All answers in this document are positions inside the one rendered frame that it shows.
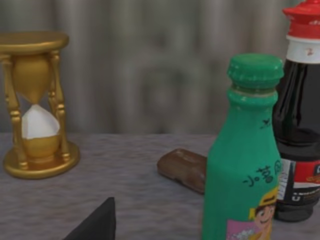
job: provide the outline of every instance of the bottle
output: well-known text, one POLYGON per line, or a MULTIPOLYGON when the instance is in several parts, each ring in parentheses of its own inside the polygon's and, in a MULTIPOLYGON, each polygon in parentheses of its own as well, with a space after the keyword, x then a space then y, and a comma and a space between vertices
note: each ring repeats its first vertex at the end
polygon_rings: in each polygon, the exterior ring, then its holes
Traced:
POLYGON ((291 25, 272 119, 283 165, 274 217, 300 222, 320 197, 320 0, 283 12, 291 25))
POLYGON ((230 60, 230 107, 207 157, 202 240, 270 240, 282 167, 272 109, 282 67, 266 54, 230 60))

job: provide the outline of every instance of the hourglass frame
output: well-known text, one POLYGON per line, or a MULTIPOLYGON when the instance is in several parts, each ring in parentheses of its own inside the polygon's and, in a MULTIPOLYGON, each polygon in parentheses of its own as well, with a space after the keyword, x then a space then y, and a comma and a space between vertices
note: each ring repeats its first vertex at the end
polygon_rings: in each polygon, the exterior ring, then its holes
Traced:
POLYGON ((68 35, 62 32, 0 34, 5 102, 13 131, 13 148, 6 153, 3 166, 14 177, 52 177, 71 169, 80 159, 78 147, 67 140, 65 100, 60 83, 60 49, 68 43, 68 35), (49 137, 23 138, 17 93, 34 105, 45 92, 48 92, 48 103, 59 123, 59 131, 49 137))

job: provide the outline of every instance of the green bottle cap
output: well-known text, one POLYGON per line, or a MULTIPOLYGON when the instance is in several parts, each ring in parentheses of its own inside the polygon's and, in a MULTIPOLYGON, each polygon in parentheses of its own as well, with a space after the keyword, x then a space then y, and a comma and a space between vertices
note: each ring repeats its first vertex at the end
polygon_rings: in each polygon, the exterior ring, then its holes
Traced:
POLYGON ((239 54, 231 58, 227 74, 239 87, 271 89, 284 76, 283 62, 273 55, 239 54))

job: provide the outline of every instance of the gray curtain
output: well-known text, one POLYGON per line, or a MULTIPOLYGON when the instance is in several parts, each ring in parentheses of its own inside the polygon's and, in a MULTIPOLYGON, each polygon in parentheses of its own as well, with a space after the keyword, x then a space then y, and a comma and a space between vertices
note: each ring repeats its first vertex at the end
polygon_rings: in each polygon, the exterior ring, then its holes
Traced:
MULTIPOLYGON (((70 36, 61 55, 69 132, 213 133, 228 109, 230 57, 284 58, 282 8, 299 2, 0 0, 0 31, 70 36)), ((10 132, 2 77, 0 132, 10 132)))

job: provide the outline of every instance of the hourglass base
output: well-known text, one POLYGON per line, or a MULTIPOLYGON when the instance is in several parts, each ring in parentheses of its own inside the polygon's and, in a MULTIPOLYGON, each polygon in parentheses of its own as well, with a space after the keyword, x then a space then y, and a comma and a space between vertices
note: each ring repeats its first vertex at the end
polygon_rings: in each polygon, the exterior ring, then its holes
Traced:
POLYGON ((4 157, 4 169, 13 177, 21 179, 45 179, 62 174, 73 168, 80 160, 78 147, 69 142, 70 159, 65 162, 56 155, 50 161, 28 161, 27 169, 20 169, 17 154, 14 149, 9 150, 4 157))

